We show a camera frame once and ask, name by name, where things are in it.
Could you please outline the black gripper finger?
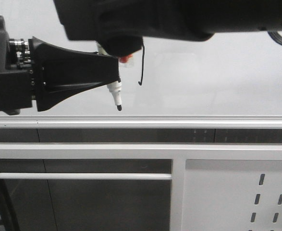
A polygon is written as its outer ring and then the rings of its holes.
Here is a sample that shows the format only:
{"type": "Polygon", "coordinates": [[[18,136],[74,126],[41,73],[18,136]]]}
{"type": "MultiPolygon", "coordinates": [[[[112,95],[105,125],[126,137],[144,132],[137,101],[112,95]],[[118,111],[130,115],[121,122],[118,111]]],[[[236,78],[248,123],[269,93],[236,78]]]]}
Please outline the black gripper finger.
{"type": "Polygon", "coordinates": [[[96,41],[111,56],[124,57],[142,49],[143,36],[129,34],[96,34],[96,41]]]}

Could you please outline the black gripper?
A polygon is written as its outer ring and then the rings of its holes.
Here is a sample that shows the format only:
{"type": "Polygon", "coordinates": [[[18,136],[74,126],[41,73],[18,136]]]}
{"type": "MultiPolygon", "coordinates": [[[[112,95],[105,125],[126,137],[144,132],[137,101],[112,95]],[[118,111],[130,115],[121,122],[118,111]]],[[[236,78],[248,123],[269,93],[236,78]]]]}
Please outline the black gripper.
{"type": "Polygon", "coordinates": [[[35,37],[11,39],[0,15],[0,111],[46,111],[83,91],[119,81],[117,58],[64,49],[35,37]]]}

